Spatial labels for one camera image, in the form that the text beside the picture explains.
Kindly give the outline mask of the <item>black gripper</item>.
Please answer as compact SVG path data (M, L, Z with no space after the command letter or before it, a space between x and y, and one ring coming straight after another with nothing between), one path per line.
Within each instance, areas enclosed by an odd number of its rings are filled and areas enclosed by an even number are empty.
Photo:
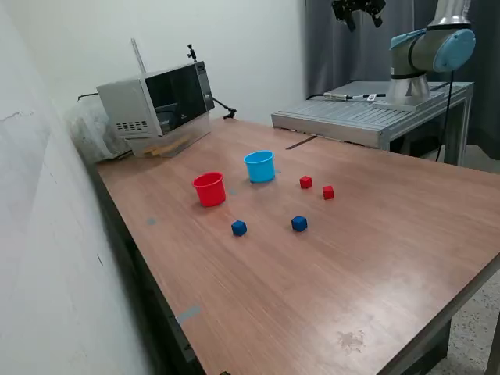
M332 9L337 18L344 18L348 29L353 32L356 29L353 19L354 12L365 12L373 20L375 27L380 27L383 23L381 12L386 6L385 0L333 0Z

